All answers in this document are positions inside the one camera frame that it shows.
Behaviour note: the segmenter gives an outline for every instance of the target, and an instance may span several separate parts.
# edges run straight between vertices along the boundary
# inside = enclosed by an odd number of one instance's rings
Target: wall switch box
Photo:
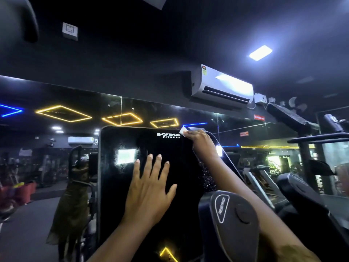
[[[256,104],[261,103],[261,104],[266,104],[267,103],[267,96],[255,93],[254,94],[254,102]]]
[[[77,26],[63,23],[62,33],[65,38],[77,41]]]

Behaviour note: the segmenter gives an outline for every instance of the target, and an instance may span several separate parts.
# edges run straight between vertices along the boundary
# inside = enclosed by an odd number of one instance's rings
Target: viva fitness logo
[[[180,139],[179,133],[158,133],[157,135],[167,139]]]

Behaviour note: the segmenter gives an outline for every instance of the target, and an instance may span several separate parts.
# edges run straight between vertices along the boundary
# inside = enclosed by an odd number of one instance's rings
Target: floor
[[[57,246],[46,244],[59,198],[20,207],[0,233],[1,262],[57,262]]]

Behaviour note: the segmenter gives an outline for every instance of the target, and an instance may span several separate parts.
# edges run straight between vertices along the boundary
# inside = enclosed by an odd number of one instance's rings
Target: hand
[[[184,136],[193,141],[194,152],[204,164],[211,159],[219,158],[216,146],[203,130],[185,131]]]
[[[175,197],[177,184],[172,185],[167,194],[165,192],[170,163],[165,163],[159,178],[161,155],[156,157],[153,170],[152,161],[153,155],[149,154],[142,178],[140,178],[139,159],[134,163],[133,177],[126,198],[124,222],[141,222],[153,227],[161,220]]]

